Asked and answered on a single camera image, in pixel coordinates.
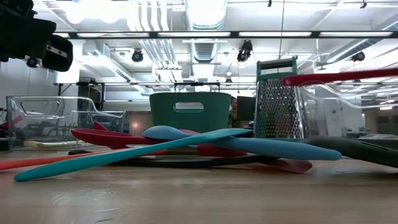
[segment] blue spatula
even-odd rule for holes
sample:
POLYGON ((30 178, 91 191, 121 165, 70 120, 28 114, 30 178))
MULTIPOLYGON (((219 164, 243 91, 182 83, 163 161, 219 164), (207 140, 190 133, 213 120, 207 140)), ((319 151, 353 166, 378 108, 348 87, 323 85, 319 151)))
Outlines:
MULTIPOLYGON (((157 126, 144 133, 144 137, 164 140, 176 140, 193 136, 183 133, 170 126, 157 126)), ((335 161, 341 159, 341 153, 322 147, 311 146, 299 142, 278 141, 257 138, 228 138, 216 139, 208 142, 212 146, 235 149, 250 152, 257 155, 272 156, 286 159, 298 160, 326 160, 335 161)))
MULTIPOLYGON (((151 133, 151 129, 159 130, 156 127, 149 128, 146 132, 151 133)), ((221 129, 217 131, 211 131, 209 133, 197 134, 187 138, 182 138, 176 141, 170 141, 166 143, 156 144, 153 146, 147 146, 137 149, 125 149, 122 151, 109 152, 104 154, 80 157, 76 159, 69 159, 66 161, 55 162, 53 164, 38 167, 32 170, 21 172, 14 177, 16 181, 26 181, 44 177, 51 177, 60 174, 67 174, 70 172, 87 169, 90 167, 102 166, 112 162, 128 159, 136 156, 145 155, 148 153, 156 152, 162 149, 170 149, 174 147, 181 147, 190 144, 198 144, 203 142, 214 141, 216 139, 227 138, 230 136, 236 136, 239 134, 248 133, 250 130, 247 129, 221 129)))

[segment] computer monitor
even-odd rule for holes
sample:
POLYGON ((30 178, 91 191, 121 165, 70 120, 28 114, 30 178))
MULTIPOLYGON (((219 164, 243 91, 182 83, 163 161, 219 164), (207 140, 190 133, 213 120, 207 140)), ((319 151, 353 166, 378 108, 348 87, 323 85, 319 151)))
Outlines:
POLYGON ((236 99, 238 103, 238 120, 239 121, 254 121, 254 111, 256 109, 256 98, 238 96, 236 99))

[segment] clear plastic bin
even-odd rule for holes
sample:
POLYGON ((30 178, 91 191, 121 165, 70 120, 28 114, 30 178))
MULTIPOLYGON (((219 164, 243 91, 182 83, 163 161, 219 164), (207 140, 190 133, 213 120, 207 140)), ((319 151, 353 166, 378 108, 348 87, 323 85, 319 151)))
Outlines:
POLYGON ((299 89, 309 136, 398 139, 398 83, 392 78, 334 82, 299 89))
POLYGON ((93 147, 77 141, 73 128, 93 128, 97 121, 110 131, 123 131, 125 112, 97 111, 89 98, 75 96, 7 96, 9 149, 93 147))

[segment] table surface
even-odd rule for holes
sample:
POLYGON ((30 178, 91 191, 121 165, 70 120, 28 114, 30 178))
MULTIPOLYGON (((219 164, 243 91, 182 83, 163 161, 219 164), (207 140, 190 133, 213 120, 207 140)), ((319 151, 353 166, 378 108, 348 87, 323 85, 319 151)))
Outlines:
MULTIPOLYGON (((65 152, 0 152, 1 159, 65 152)), ((397 170, 353 159, 304 175, 247 166, 98 167, 30 182, 0 175, 4 224, 398 223, 397 170)))

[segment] green plastic bin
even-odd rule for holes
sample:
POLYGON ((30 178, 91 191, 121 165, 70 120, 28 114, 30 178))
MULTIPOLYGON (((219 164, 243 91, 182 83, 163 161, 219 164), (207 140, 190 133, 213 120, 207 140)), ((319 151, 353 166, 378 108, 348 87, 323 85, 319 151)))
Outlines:
POLYGON ((227 93, 154 93, 149 99, 154 126, 199 133, 228 127, 231 95, 227 93))

